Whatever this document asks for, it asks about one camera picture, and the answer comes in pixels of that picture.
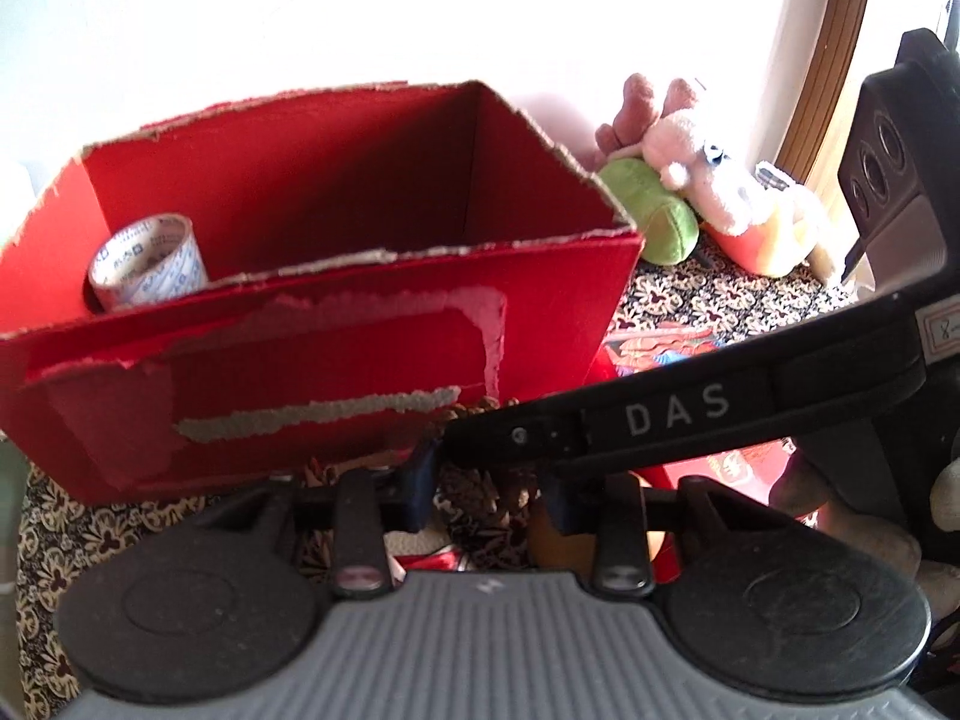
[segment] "label sticker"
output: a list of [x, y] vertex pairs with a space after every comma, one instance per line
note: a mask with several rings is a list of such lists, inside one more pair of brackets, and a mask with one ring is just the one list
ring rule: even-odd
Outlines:
[[960, 353], [960, 295], [919, 309], [917, 325], [928, 363]]

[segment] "brown wooden edge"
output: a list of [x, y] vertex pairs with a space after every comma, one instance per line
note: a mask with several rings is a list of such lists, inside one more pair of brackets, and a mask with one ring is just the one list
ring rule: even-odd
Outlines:
[[790, 119], [776, 166], [805, 181], [827, 134], [840, 90], [847, 80], [867, 0], [827, 0], [813, 60]]

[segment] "cardboard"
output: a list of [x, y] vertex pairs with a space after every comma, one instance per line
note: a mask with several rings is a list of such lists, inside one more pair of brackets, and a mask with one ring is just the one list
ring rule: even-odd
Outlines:
[[[210, 287], [95, 313], [98, 247], [166, 212]], [[0, 428], [85, 503], [407, 446], [457, 400], [581, 384], [640, 247], [480, 83], [217, 106], [84, 148], [0, 252]]]

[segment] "plush toy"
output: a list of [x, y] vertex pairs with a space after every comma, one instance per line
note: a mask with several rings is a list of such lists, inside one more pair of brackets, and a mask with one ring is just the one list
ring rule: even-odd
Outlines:
[[[623, 85], [623, 106], [613, 123], [602, 124], [596, 132], [599, 153], [594, 167], [634, 218], [646, 241], [641, 256], [654, 265], [682, 262], [700, 235], [693, 210], [661, 182], [661, 175], [677, 175], [672, 183], [679, 186], [686, 175], [666, 155], [672, 125], [663, 122], [680, 111], [689, 112], [696, 103], [697, 91], [688, 81], [674, 79], [664, 92], [646, 76], [633, 74]], [[651, 127], [659, 127], [659, 139], [664, 141], [664, 162], [656, 170], [640, 159]]]
[[696, 215], [680, 196], [664, 188], [652, 167], [635, 157], [621, 157], [607, 162], [597, 175], [643, 233], [644, 260], [675, 265], [690, 256], [700, 235]]
[[685, 197], [704, 221], [725, 235], [740, 235], [765, 223], [774, 203], [752, 172], [705, 143], [690, 167]]
[[[647, 262], [675, 265], [693, 251], [697, 218], [680, 199], [728, 235], [762, 223], [771, 213], [762, 186], [721, 149], [708, 146], [704, 129], [694, 84], [674, 79], [661, 100], [650, 79], [634, 74], [624, 84], [623, 107], [613, 124], [596, 132], [600, 178], [634, 216], [646, 239], [642, 257]], [[651, 170], [640, 167], [637, 158]]]
[[[960, 530], [960, 460], [947, 466], [930, 491], [930, 514], [942, 531]], [[837, 495], [820, 471], [795, 452], [784, 474], [770, 490], [770, 506], [791, 517], [809, 517], [816, 512], [815, 527], [851, 547], [883, 560], [915, 580], [930, 604], [933, 622], [943, 620], [960, 608], [960, 568], [933, 560], [924, 560], [920, 543], [901, 525], [869, 514], [853, 512]], [[952, 643], [957, 625], [950, 626], [932, 648]]]
[[806, 260], [824, 284], [839, 283], [847, 252], [827, 211], [816, 194], [781, 175], [785, 189], [761, 190], [771, 206], [766, 220], [738, 234], [713, 226], [707, 232], [731, 260], [752, 274], [781, 278]]

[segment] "round button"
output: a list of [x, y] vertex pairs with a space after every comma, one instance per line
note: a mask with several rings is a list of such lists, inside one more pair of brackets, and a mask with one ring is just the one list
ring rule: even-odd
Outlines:
[[754, 581], [747, 606], [767, 625], [786, 634], [838, 631], [860, 610], [860, 594], [846, 581], [823, 571], [781, 568]]
[[212, 631], [236, 605], [229, 582], [205, 571], [173, 570], [137, 580], [123, 598], [124, 612], [151, 634], [188, 637]]

